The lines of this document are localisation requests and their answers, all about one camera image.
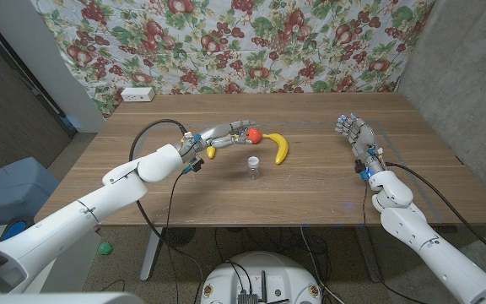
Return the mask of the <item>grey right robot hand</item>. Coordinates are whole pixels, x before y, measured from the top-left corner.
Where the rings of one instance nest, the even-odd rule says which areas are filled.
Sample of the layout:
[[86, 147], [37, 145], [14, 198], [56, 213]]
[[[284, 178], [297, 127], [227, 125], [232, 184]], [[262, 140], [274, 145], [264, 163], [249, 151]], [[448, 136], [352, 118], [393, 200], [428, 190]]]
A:
[[375, 149], [377, 142], [370, 125], [362, 118], [351, 114], [341, 115], [337, 120], [335, 131], [344, 136], [352, 146], [352, 152], [358, 159], [368, 157], [368, 149]]

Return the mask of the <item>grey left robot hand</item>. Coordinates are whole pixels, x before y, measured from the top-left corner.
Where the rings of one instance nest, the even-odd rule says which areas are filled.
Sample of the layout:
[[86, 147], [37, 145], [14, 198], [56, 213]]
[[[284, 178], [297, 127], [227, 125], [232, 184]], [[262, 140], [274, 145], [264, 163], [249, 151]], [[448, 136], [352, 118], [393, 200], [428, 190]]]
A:
[[200, 133], [199, 148], [223, 149], [232, 144], [251, 144], [246, 132], [255, 125], [254, 121], [239, 120], [210, 127]]

